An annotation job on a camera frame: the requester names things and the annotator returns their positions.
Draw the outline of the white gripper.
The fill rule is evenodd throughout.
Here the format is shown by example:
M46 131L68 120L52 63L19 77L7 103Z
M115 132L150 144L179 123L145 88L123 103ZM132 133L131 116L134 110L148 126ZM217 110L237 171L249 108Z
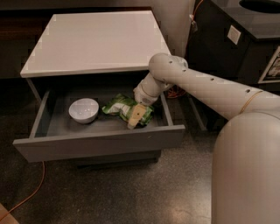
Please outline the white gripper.
M139 121L146 113L146 107L155 103L162 93L161 83L157 80L146 80L143 79L134 88L134 98L137 104L133 109L128 121L128 128L134 129Z

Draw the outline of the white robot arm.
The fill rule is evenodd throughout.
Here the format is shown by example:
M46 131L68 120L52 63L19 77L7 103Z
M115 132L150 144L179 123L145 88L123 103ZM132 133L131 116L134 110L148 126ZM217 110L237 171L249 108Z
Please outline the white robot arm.
M129 126L173 85L227 119L213 150L212 224L280 224L280 97L157 53L134 89Z

